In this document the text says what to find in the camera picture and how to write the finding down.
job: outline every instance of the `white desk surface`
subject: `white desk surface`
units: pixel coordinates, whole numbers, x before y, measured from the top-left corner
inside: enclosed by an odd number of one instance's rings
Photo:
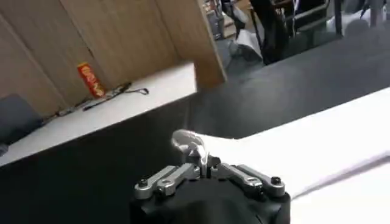
[[[280,176],[296,195],[329,175],[388,152],[389,134],[387,88],[246,138],[204,141],[211,155]]]
[[[204,136],[210,154],[280,176],[295,196],[390,149],[390,88],[242,139]],[[390,223],[390,166],[292,201],[292,224]]]
[[[194,65],[186,64],[134,82],[130,89],[147,88],[149,95],[122,94],[88,111],[59,117],[10,145],[0,166],[100,130],[196,92]]]

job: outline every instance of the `metal finger link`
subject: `metal finger link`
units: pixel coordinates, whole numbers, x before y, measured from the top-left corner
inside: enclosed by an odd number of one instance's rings
[[[195,164],[186,163],[171,173],[169,176],[160,179],[157,182],[157,190],[164,196],[175,193],[176,187],[184,180],[190,180],[199,177],[200,169]]]
[[[134,187],[134,196],[137,199],[147,199],[150,198],[153,195],[153,191],[157,187],[157,181],[161,178],[169,175],[171,172],[173,172],[176,169],[174,166],[167,166],[149,179],[147,179],[147,185],[140,186],[139,184],[136,184]]]
[[[281,197],[285,194],[285,184],[283,182],[272,183],[271,177],[266,176],[246,165],[238,165],[237,169],[259,178],[263,182],[263,189],[274,197]]]
[[[246,189],[258,189],[263,185],[259,178],[250,176],[229,164],[221,163],[217,168],[220,174],[230,176],[234,182]]]

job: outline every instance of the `robotic hand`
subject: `robotic hand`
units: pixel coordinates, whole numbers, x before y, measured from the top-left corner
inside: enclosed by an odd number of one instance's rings
[[[279,177],[222,163],[190,131],[175,131],[172,144],[185,163],[135,185],[131,223],[290,223],[291,199]]]

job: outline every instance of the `white table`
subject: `white table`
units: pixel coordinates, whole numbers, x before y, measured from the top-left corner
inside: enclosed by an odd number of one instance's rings
[[[147,88],[149,95],[122,94],[87,111],[81,109],[57,118],[29,136],[10,145],[0,157],[0,166],[87,135],[145,113],[196,92],[192,63],[168,69],[134,82],[130,89]]]

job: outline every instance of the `white paper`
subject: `white paper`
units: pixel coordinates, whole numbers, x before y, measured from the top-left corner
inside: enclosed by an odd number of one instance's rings
[[[291,203],[291,224],[390,223],[390,164]]]
[[[234,141],[211,155],[280,176],[291,195],[390,149],[390,88]]]
[[[245,45],[245,46],[253,49],[256,52],[256,54],[258,54],[259,57],[263,58],[261,56],[260,46],[258,45],[258,41],[257,41],[255,33],[251,33],[248,30],[242,29],[239,32],[239,35],[238,35],[236,42],[238,45]]]

